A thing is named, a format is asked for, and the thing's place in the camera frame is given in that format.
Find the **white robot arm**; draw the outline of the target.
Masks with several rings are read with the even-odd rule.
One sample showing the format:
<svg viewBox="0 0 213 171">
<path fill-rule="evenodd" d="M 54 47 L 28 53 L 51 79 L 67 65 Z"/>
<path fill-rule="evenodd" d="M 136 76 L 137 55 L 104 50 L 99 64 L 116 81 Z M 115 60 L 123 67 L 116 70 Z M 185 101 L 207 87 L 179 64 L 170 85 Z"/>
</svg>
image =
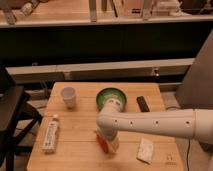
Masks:
<svg viewBox="0 0 213 171">
<path fill-rule="evenodd" d="M 97 106 L 98 142 L 106 153 L 117 151 L 119 131 L 195 139 L 213 145 L 213 110 L 125 113 L 124 104 L 113 98 L 99 100 Z"/>
</svg>

